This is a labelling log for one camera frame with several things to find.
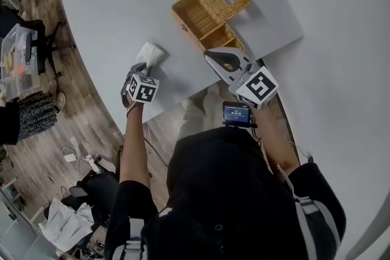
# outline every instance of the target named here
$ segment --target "floor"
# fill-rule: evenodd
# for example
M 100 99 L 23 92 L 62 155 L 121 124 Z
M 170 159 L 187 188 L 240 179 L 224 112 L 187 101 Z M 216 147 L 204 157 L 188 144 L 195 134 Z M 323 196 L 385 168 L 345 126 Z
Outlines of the floor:
M 60 0 L 23 0 L 23 10 L 27 12 L 28 19 L 42 19 L 47 33 L 52 31 L 57 21 L 64 19 Z M 69 28 L 65 26 L 59 32 L 58 45 L 71 41 Z M 88 153 L 102 155 L 105 165 L 113 168 L 112 162 L 123 144 L 123 136 L 97 94 L 78 51 L 67 49 L 56 52 L 54 62 L 63 74 L 58 86 L 67 96 L 64 114 L 50 130 L 26 139 L 16 147 L 8 147 L 15 168 L 2 174 L 5 182 L 18 178 L 15 186 L 26 201 L 24 212 L 28 217 L 33 216 L 39 207 L 46 206 L 53 197 L 62 197 L 61 186 L 68 189 L 82 179 L 77 163 L 67 163 L 63 159 L 65 146 L 70 144 L 73 149 L 78 146 L 82 156 Z M 43 91 L 47 90 L 52 78 L 54 73 L 51 69 L 40 76 Z M 271 109 L 280 119 L 281 127 L 286 127 L 276 100 L 272 101 Z M 172 155 L 183 114 L 183 106 L 179 104 L 144 125 L 145 137 L 163 158 L 160 159 L 147 146 L 152 195 L 159 209 L 168 199 L 164 163 L 168 163 Z M 81 173 L 88 170 L 86 165 L 80 165 Z

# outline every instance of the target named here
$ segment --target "person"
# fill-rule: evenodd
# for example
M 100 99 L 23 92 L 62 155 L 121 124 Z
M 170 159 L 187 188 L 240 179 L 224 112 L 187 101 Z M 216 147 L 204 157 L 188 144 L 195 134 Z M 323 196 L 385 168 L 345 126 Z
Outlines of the person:
M 203 103 L 220 104 L 217 93 L 209 90 Z M 200 117 L 213 110 L 187 101 L 185 129 L 168 167 L 169 199 L 158 213 L 147 169 L 144 106 L 132 106 L 129 96 L 127 101 L 132 109 L 106 259 L 313 259 L 308 237 L 316 243 L 316 259 L 335 257 L 336 237 L 340 241 L 346 229 L 344 210 L 317 164 L 300 165 L 268 107 L 253 114 L 271 170 L 245 129 L 219 127 L 191 134 L 204 128 Z M 307 208 L 321 202 L 330 212 L 326 219 L 334 223 L 325 223 L 325 216 L 313 210 L 302 228 L 301 200 Z
M 66 96 L 57 94 L 57 81 L 53 79 L 47 93 L 39 91 L 17 102 L 5 102 L 3 97 L 0 104 L 0 145 L 16 145 L 53 127 Z

